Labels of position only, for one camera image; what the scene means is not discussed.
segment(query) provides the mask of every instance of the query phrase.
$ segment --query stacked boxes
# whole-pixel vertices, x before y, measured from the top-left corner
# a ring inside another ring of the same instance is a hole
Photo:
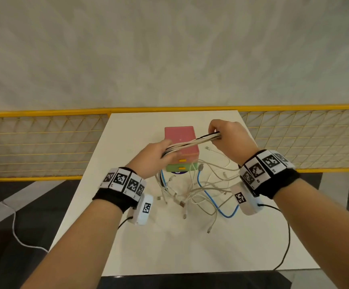
[[[193,126],[187,127],[166,127],[165,139],[172,140],[172,143],[187,142],[196,139]],[[191,146],[180,151],[178,159],[173,160],[167,167],[168,172],[189,171],[197,169],[197,161],[199,158],[198,146]]]

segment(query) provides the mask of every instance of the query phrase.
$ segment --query hand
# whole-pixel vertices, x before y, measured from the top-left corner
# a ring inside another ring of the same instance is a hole
[[[240,166],[260,150],[239,122],[214,119],[209,124],[208,133],[215,131],[221,133],[221,139],[213,140],[212,144]]]
[[[170,144],[172,141],[169,139],[148,144],[126,167],[133,169],[143,179],[152,177],[178,156],[177,152],[173,152],[161,158],[162,153]]]

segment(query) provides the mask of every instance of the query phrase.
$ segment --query green box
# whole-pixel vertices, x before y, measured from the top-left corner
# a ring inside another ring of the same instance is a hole
[[[183,163],[183,164],[170,164],[166,167],[167,172],[179,172],[179,171],[189,171],[189,170],[197,170],[197,163]]]

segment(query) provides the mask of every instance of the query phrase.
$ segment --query wristband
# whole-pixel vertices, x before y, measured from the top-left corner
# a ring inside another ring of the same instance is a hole
[[[253,196],[273,199],[283,187],[300,177],[295,166],[277,151],[261,150],[240,168],[240,178]]]
[[[122,213],[136,207],[146,181],[127,167],[112,168],[102,181],[93,200],[103,199],[118,206]]]

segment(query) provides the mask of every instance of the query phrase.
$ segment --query forearm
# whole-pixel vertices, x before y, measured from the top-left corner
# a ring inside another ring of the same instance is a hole
[[[349,288],[349,212],[301,179],[273,199],[323,271]]]
[[[92,201],[22,288],[96,288],[121,217],[114,204]]]

